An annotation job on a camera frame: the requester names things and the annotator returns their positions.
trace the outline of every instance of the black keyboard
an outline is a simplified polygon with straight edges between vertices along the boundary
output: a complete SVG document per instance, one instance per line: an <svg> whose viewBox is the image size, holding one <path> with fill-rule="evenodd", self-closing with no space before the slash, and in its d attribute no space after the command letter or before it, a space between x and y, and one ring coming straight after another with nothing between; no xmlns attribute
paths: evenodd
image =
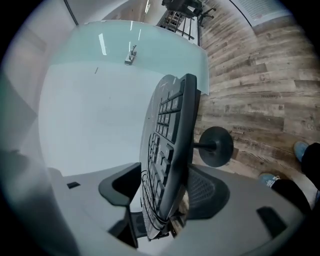
<svg viewBox="0 0 320 256"><path fill-rule="evenodd" d="M153 239L179 205L179 193L194 131L197 78L165 80L148 141L148 170L143 175L143 218Z"/></svg>

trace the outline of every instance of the wooden floor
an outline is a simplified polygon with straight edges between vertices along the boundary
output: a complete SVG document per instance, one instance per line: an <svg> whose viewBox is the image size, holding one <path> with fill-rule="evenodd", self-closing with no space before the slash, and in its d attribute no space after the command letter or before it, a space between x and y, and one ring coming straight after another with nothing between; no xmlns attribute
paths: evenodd
<svg viewBox="0 0 320 256"><path fill-rule="evenodd" d="M201 96L194 137L227 129L232 159L220 170L257 178L284 174L311 205L316 188L301 172L296 141L320 141L320 69L313 46L292 18L251 27L227 0L208 0L201 47L208 54L210 94ZM193 162L205 165L194 150Z"/></svg>

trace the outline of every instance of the ergonomic keyboard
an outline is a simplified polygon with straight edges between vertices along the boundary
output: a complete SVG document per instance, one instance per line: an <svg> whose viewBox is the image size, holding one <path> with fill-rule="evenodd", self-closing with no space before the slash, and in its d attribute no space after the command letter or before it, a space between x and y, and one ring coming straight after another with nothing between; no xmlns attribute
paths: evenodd
<svg viewBox="0 0 320 256"><path fill-rule="evenodd" d="M191 74L164 78L163 84L158 84L161 95L155 95L160 99L153 115L154 129L146 142L148 167L142 174L142 214L149 239L163 230L182 199L195 125L197 78Z"/></svg>

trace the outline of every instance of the light blue shoe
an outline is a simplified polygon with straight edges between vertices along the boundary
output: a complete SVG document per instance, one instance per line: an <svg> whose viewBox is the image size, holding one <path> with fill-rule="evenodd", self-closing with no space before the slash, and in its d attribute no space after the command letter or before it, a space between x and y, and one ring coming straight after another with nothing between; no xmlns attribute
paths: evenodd
<svg viewBox="0 0 320 256"><path fill-rule="evenodd" d="M299 160L300 163L308 146L309 145L307 143L302 141L297 141L293 146L295 157Z"/></svg>
<svg viewBox="0 0 320 256"><path fill-rule="evenodd" d="M275 176L270 173L262 173L259 175L258 180L266 185L267 187L271 188L272 185L277 181L280 180L279 176Z"/></svg>

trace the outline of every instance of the black pants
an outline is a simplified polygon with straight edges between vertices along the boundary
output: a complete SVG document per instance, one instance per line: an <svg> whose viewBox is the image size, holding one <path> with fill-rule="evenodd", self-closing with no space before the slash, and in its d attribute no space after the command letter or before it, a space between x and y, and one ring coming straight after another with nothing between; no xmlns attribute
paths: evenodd
<svg viewBox="0 0 320 256"><path fill-rule="evenodd" d="M318 157L320 157L320 144L314 143L308 146L302 157L301 170L305 176L311 180L315 187L320 190ZM298 207L304 214L308 214L311 211L304 193L292 180L278 179L271 188Z"/></svg>

